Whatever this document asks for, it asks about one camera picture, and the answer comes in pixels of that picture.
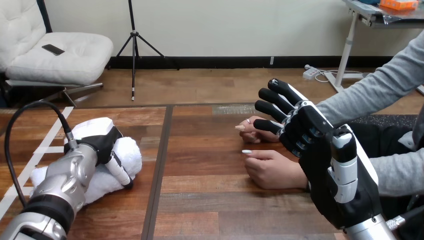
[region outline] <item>white desk leg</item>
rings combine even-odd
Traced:
[[[350,25],[349,35],[346,38],[346,43],[344,44],[343,54],[341,55],[340,65],[338,66],[337,76],[334,78],[333,74],[326,72],[325,76],[335,90],[339,93],[343,91],[342,80],[345,73],[346,64],[348,63],[349,54],[351,53],[352,44],[354,42],[355,30],[358,21],[358,14],[353,12],[352,23]]]
[[[424,94],[424,86],[423,85],[417,87],[416,90],[418,90],[418,92],[420,92],[421,94]]]

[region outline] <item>robotic hand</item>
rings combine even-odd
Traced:
[[[394,240],[381,213],[378,177],[352,129],[335,129],[317,107],[278,79],[262,88],[256,110],[278,122],[257,119],[254,127],[270,131],[292,154],[309,180],[319,212],[352,240]]]
[[[66,240],[99,164],[104,164],[124,188],[132,188],[133,180],[113,151],[122,134],[111,119],[92,119],[67,132],[68,128],[64,127],[65,155],[48,166],[45,179],[0,240]]]

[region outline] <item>black phone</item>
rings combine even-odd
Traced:
[[[42,46],[42,48],[49,51],[50,53],[52,53],[56,56],[59,56],[59,55],[61,55],[65,52],[64,50],[57,48],[57,47],[55,47],[51,44],[44,45],[44,46]]]

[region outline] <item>desk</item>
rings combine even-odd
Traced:
[[[133,189],[107,194],[78,212],[68,239],[344,239],[308,193],[264,190],[249,179],[242,149],[276,149],[292,156],[280,143],[242,142],[234,126],[253,114],[259,114],[253,104],[72,109],[71,127],[93,118],[111,118],[124,136],[138,143],[143,167]],[[11,115],[0,111],[0,128]],[[18,175],[56,119],[53,111],[37,109],[15,123],[10,145]],[[50,146],[61,146],[63,137],[58,130]],[[61,155],[46,153],[38,166]],[[10,186],[9,170],[0,161],[0,198]],[[23,187],[30,188],[31,183]],[[21,209],[16,197],[0,220],[0,233]]]
[[[136,140],[143,154],[141,174],[138,174],[134,179],[134,188],[116,191],[83,207],[72,224],[68,239],[139,240],[148,208],[166,108],[66,109],[69,113],[67,121],[71,128],[90,119],[111,118],[124,136]],[[1,132],[4,131],[4,127],[12,114],[13,111],[0,110]],[[37,109],[24,112],[15,122],[10,138],[10,153],[18,176],[22,173],[24,167],[35,167],[28,164],[28,161],[45,139],[46,134],[52,129],[56,119],[57,115],[51,109]],[[63,130],[55,129],[53,134],[54,138],[49,146],[63,146]],[[9,187],[13,186],[13,183],[4,160],[4,139],[5,135],[3,134],[0,137],[0,146],[2,146],[0,147],[0,212],[4,210],[4,207],[6,207],[6,212],[4,215],[0,215],[0,233],[3,232],[13,217],[22,210],[22,205],[17,197],[12,198],[13,202],[10,207],[5,204],[7,203],[4,197],[5,193]],[[40,161],[35,164],[38,167],[47,166],[61,156],[63,156],[63,153],[60,152],[44,153]],[[25,184],[21,184],[26,196],[32,188],[31,180],[27,179],[28,176],[25,177]]]
[[[417,19],[414,21],[395,21],[385,24],[383,15],[379,8],[369,4],[364,4],[358,0],[342,0],[349,7],[349,14],[352,14],[352,23],[350,25],[349,34],[346,38],[343,54],[341,55],[340,65],[338,67],[336,77],[331,72],[324,73],[330,84],[339,93],[343,91],[343,79],[363,79],[366,73],[348,73],[345,74],[346,63],[348,62],[349,54],[351,52],[352,44],[356,31],[357,22],[360,21],[370,28],[380,29],[424,29],[424,19]],[[419,92],[424,94],[424,86],[417,88]]]

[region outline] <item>gray sleeve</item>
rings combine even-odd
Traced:
[[[316,106],[333,125],[382,110],[424,83],[424,31],[390,62]]]
[[[424,194],[424,148],[416,152],[370,159],[381,196]]]

